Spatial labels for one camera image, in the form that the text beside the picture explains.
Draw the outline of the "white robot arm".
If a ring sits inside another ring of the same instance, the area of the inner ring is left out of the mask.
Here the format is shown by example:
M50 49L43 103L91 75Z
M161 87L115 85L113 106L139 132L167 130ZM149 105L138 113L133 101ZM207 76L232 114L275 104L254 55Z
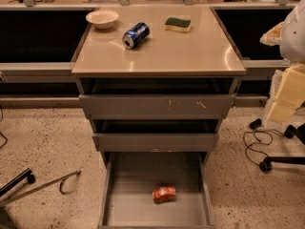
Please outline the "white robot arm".
M264 33L260 42L280 48L283 58L295 63L281 76L266 118L275 123L287 122L305 102L305 0L283 22Z

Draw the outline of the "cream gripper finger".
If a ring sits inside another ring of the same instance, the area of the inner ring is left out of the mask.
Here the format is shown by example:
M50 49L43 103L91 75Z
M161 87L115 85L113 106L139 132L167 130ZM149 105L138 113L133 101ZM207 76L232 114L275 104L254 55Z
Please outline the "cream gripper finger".
M274 123L288 122L304 102L305 65L276 70L266 105L266 118Z
M266 33L264 33L260 37L259 41L262 44L267 45L267 46L279 45L281 43L282 26L283 26L282 22L278 23L272 29L270 29Z

